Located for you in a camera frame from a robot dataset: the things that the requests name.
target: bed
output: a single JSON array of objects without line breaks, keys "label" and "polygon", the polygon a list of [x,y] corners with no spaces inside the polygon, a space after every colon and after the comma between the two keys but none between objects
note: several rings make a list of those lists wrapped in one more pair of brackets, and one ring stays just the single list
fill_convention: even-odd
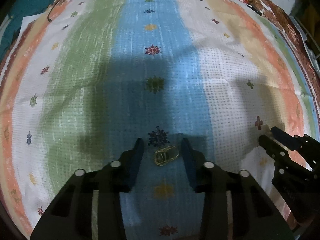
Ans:
[{"label": "bed", "polygon": [[204,195],[182,158],[154,162],[184,137],[248,170],[287,219],[258,137],[277,126],[320,140],[318,76],[269,0],[55,0],[23,18],[0,67],[2,203],[27,238],[75,170],[101,169],[138,137],[137,183],[120,196],[128,239],[198,234]]}]

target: floral pattern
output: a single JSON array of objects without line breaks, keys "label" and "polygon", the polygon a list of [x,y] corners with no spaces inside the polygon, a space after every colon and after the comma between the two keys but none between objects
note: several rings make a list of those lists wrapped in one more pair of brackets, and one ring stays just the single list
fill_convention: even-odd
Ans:
[{"label": "floral pattern", "polygon": [[156,11],[149,9],[149,10],[145,10],[144,12],[145,12],[145,13],[152,13],[152,12],[156,12]]},{"label": "floral pattern", "polygon": [[28,146],[31,145],[31,137],[32,137],[32,135],[31,135],[31,133],[30,133],[30,131],[29,131],[29,133],[27,134],[27,145],[28,145]]},{"label": "floral pattern", "polygon": [[157,131],[152,131],[148,133],[150,136],[148,145],[153,145],[154,147],[161,147],[164,146],[166,143],[170,143],[167,140],[167,135],[169,132],[165,132],[159,129],[159,126],[156,127]]},{"label": "floral pattern", "polygon": [[282,58],[278,58],[278,64],[282,69],[285,69],[285,63],[283,62]]},{"label": "floral pattern", "polygon": [[39,215],[40,217],[42,217],[43,213],[44,213],[44,210],[43,210],[43,208],[42,208],[42,206],[41,206],[41,207],[38,208],[38,215]]},{"label": "floral pattern", "polygon": [[155,24],[148,24],[148,25],[146,25],[145,27],[144,27],[144,29],[146,30],[146,31],[153,31],[154,29],[157,29],[158,27],[157,27],[157,25],[155,25]]},{"label": "floral pattern", "polygon": [[36,178],[33,176],[32,173],[29,174],[29,179],[30,179],[30,182],[31,182],[33,185],[36,185],[36,184],[37,184]]},{"label": "floral pattern", "polygon": [[163,90],[164,79],[154,76],[153,78],[147,78],[147,87],[146,90],[153,92],[154,94],[158,93],[160,90]]},{"label": "floral pattern", "polygon": [[177,227],[169,227],[168,225],[165,225],[163,228],[159,228],[160,230],[160,236],[170,236],[173,234],[178,233]]},{"label": "floral pattern", "polygon": [[154,46],[153,44],[150,47],[145,48],[145,54],[155,55],[160,53],[160,47]]},{"label": "floral pattern", "polygon": [[42,69],[40,75],[43,76],[44,74],[46,74],[46,73],[48,72],[49,68],[50,68],[49,66],[44,67],[44,68]]},{"label": "floral pattern", "polygon": [[19,203],[21,201],[21,198],[18,197],[17,191],[15,189],[13,189],[10,193],[15,203]]},{"label": "floral pattern", "polygon": [[165,181],[159,186],[155,186],[153,198],[155,199],[168,199],[174,197],[173,185],[167,184]]},{"label": "floral pattern", "polygon": [[297,114],[297,117],[298,119],[300,118],[300,109],[299,109],[299,105],[297,104],[297,107],[296,107],[296,114]]},{"label": "floral pattern", "polygon": [[30,106],[33,108],[37,104],[37,96],[36,94],[30,98]]},{"label": "floral pattern", "polygon": [[55,44],[52,45],[51,50],[55,50],[59,46],[59,43],[56,42]]},{"label": "floral pattern", "polygon": [[7,126],[4,129],[4,138],[5,138],[6,141],[9,141],[9,137],[10,137],[10,132],[9,132],[9,127]]},{"label": "floral pattern", "polygon": [[78,12],[75,11],[75,12],[73,12],[73,13],[71,14],[71,17],[77,16],[77,15],[78,15]]}]

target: metal screw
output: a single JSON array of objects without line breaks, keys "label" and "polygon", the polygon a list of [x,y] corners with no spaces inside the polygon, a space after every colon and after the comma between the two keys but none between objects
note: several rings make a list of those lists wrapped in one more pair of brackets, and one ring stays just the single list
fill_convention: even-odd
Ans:
[{"label": "metal screw", "polygon": [[121,166],[121,162],[120,161],[113,161],[112,163],[110,163],[110,166],[112,168],[117,168]]},{"label": "metal screw", "polygon": [[213,164],[212,162],[205,162],[205,163],[203,164],[203,166],[204,166],[205,168],[211,169],[211,168],[214,167],[214,164]]},{"label": "metal screw", "polygon": [[84,174],[85,174],[85,170],[83,169],[76,170],[75,172],[75,175],[78,177],[83,176]]}]

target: bedsheet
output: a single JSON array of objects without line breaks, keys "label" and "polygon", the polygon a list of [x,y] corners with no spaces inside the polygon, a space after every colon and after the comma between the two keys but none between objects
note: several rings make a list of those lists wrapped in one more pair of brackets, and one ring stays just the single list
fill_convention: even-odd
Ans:
[{"label": "bedsheet", "polygon": [[16,0],[10,8],[7,18],[7,25],[0,31],[0,59],[7,52],[12,41],[14,41],[20,32],[22,19],[25,16],[42,13],[53,3],[54,0]]},{"label": "bedsheet", "polygon": [[288,216],[258,137],[277,126],[319,140],[319,84],[295,29],[246,2],[65,0],[50,23],[48,11],[25,19],[1,65],[0,186],[27,237],[76,169],[101,169],[137,137],[137,182],[120,195],[127,239],[198,234],[204,195],[182,158],[153,161],[183,137],[222,169],[247,169]]}]

